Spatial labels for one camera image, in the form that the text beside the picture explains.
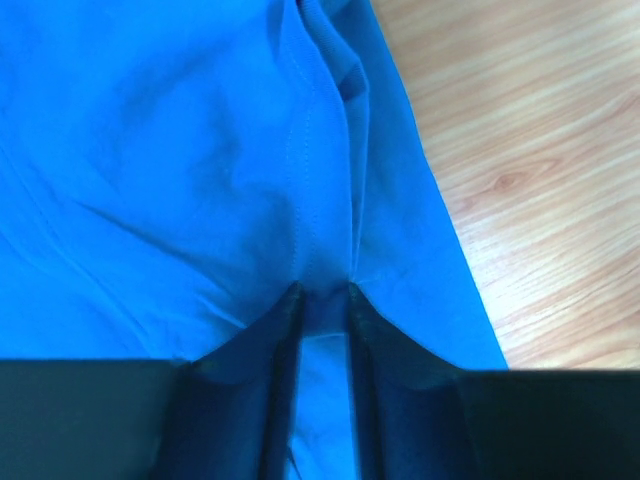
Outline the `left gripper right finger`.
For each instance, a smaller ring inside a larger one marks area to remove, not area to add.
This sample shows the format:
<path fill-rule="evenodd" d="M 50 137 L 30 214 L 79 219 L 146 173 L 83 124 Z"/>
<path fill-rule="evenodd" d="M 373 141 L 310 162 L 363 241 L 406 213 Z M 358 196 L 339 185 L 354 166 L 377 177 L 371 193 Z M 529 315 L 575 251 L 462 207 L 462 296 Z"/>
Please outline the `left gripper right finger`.
<path fill-rule="evenodd" d="M 633 370 L 466 370 L 349 290 L 348 340 L 364 479 L 635 479 Z"/>

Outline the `blue t-shirt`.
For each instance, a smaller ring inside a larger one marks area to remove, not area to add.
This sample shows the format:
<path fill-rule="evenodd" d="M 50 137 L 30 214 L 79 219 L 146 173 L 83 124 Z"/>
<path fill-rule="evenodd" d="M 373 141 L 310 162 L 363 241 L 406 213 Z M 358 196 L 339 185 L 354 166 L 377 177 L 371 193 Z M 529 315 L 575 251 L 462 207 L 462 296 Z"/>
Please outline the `blue t-shirt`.
<path fill-rule="evenodd" d="M 290 479 L 352 479 L 350 285 L 506 361 L 367 1 L 5 1 L 1 354 L 197 359 L 307 291 Z"/>

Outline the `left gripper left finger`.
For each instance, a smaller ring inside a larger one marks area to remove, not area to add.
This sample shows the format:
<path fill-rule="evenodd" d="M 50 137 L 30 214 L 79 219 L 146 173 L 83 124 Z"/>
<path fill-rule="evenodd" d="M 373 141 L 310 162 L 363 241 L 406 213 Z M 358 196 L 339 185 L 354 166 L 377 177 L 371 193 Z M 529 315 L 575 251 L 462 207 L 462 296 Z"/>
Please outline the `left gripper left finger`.
<path fill-rule="evenodd" d="M 5 360 L 5 479 L 282 479 L 304 319 L 291 285 L 194 362 Z"/>

